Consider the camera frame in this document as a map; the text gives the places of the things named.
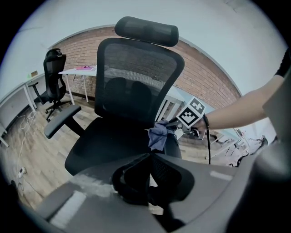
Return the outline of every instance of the black cable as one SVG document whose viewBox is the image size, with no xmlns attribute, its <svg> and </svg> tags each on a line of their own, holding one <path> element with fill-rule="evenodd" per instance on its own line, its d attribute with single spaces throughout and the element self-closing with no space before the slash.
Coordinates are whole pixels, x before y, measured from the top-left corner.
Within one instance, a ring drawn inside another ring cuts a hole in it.
<svg viewBox="0 0 291 233">
<path fill-rule="evenodd" d="M 203 120 L 206 124 L 206 134 L 207 134 L 207 142 L 208 142 L 208 156 L 209 156 L 209 161 L 208 164 L 211 164 L 211 153 L 210 153 L 210 134 L 209 134 L 209 122 L 207 116 L 204 114 L 203 115 Z"/>
</svg>

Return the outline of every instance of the red brick wall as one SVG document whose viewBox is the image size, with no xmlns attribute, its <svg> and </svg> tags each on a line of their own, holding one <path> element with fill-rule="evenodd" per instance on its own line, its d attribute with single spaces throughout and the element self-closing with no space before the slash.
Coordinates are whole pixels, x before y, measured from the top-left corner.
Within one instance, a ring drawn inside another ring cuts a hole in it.
<svg viewBox="0 0 291 233">
<path fill-rule="evenodd" d="M 67 55 L 65 70 L 77 66 L 96 65 L 97 49 L 100 42 L 109 37 L 118 37 L 113 27 L 95 29 L 67 38 L 56 44 Z M 185 68 L 175 82 L 175 86 L 202 99 L 210 106 L 222 108 L 240 98 L 240 94 L 223 71 L 209 58 L 195 48 L 179 41 L 170 48 L 185 60 Z M 72 92 L 85 94 L 83 81 L 77 76 L 69 76 Z M 88 96 L 95 96 L 95 77 L 86 78 Z"/>
</svg>

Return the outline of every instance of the black sleeve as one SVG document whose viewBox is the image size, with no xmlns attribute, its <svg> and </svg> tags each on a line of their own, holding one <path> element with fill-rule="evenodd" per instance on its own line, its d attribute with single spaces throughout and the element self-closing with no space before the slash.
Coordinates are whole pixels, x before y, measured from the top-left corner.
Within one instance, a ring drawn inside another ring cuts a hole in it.
<svg viewBox="0 0 291 233">
<path fill-rule="evenodd" d="M 291 65 L 291 53 L 290 53 L 290 49 L 288 48 L 285 52 L 285 55 L 284 55 L 283 60 L 281 62 L 280 68 L 278 69 L 278 71 L 276 72 L 275 75 L 280 75 L 280 76 L 284 77 L 284 75 L 287 73 L 290 65 Z"/>
</svg>

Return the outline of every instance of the black office chair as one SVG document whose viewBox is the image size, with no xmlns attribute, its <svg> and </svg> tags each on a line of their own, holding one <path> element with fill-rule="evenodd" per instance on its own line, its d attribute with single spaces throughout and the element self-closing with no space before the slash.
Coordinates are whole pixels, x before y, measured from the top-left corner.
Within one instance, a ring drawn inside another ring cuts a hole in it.
<svg viewBox="0 0 291 233">
<path fill-rule="evenodd" d="M 155 45 L 176 45 L 176 26 L 125 17 L 115 31 L 134 40 L 109 38 L 98 47 L 95 113 L 101 117 L 83 130 L 72 118 L 81 110 L 74 105 L 45 127 L 48 138 L 64 124 L 80 135 L 65 162 L 72 175 L 149 152 L 146 129 L 154 126 L 163 99 L 184 68 L 179 54 Z M 181 157 L 173 134 L 168 136 L 164 153 Z"/>
<path fill-rule="evenodd" d="M 49 113 L 46 120 L 50 122 L 49 117 L 55 109 L 62 111 L 60 106 L 66 103 L 71 103 L 71 101 L 61 102 L 60 100 L 64 97 L 66 87 L 65 82 L 62 79 L 62 75 L 59 75 L 59 72 L 64 70 L 66 61 L 66 55 L 62 54 L 60 49 L 51 49 L 46 53 L 44 60 L 44 70 L 45 70 L 45 86 L 46 91 L 39 95 L 36 85 L 37 83 L 31 84 L 37 95 L 37 101 L 42 104 L 46 102 L 53 102 L 53 105 L 48 107 L 45 112 Z"/>
</svg>

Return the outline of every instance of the white cable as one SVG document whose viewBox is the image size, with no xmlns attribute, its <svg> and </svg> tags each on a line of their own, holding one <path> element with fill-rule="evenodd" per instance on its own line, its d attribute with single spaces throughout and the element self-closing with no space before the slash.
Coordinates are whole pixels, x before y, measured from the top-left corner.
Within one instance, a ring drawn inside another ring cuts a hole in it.
<svg viewBox="0 0 291 233">
<path fill-rule="evenodd" d="M 20 148 L 20 151 L 19 151 L 18 160 L 17 160 L 17 164 L 16 164 L 16 171 L 17 171 L 17 174 L 18 174 L 18 172 L 19 172 L 19 171 L 18 171 L 18 169 L 19 169 L 18 166 L 19 166 L 19 160 L 20 160 L 20 157 L 21 157 L 21 152 L 22 152 L 22 148 L 23 148 L 24 140 L 25 140 L 26 134 L 27 134 L 27 132 L 29 131 L 30 126 L 31 126 L 31 124 L 32 124 L 32 122 L 33 122 L 33 119 L 34 119 L 34 117 L 35 117 L 35 114 L 36 114 L 36 112 L 33 112 L 33 111 L 32 111 L 32 112 L 27 116 L 27 118 L 26 118 L 27 122 L 26 122 L 26 124 L 25 124 L 24 127 L 21 127 L 21 126 L 22 126 L 23 121 L 25 120 L 25 115 L 17 116 L 18 118 L 20 118 L 20 117 L 24 117 L 23 120 L 22 120 L 22 122 L 21 122 L 21 124 L 20 124 L 20 128 L 19 128 L 20 130 L 25 129 L 26 126 L 27 126 L 28 123 L 29 123 L 29 120 L 31 119 L 30 124 L 29 124 L 27 130 L 26 130 L 25 133 L 24 133 L 24 137 L 23 137 L 23 140 L 22 140 L 22 143 L 21 143 L 21 148 Z M 19 179 L 18 176 L 17 176 L 17 180 L 18 180 L 18 184 L 17 184 L 17 186 L 18 186 L 19 184 L 21 184 L 21 183 L 20 183 L 20 179 Z"/>
</svg>

